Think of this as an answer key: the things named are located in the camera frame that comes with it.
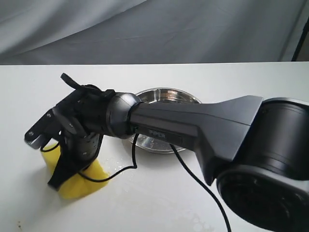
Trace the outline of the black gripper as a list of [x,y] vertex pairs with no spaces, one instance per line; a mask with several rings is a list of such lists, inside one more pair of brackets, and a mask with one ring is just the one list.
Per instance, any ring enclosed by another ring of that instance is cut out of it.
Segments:
[[101,135],[65,135],[60,157],[48,186],[59,191],[60,187],[75,174],[87,169],[97,158],[101,146]]

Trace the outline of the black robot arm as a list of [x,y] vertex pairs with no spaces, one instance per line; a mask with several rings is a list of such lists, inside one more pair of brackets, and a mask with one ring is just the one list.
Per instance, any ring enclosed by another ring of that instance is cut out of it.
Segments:
[[60,160],[54,189],[90,165],[104,135],[146,135],[195,152],[205,182],[245,221],[309,229],[309,105],[244,96],[210,104],[143,103],[132,93],[74,85],[51,111]]

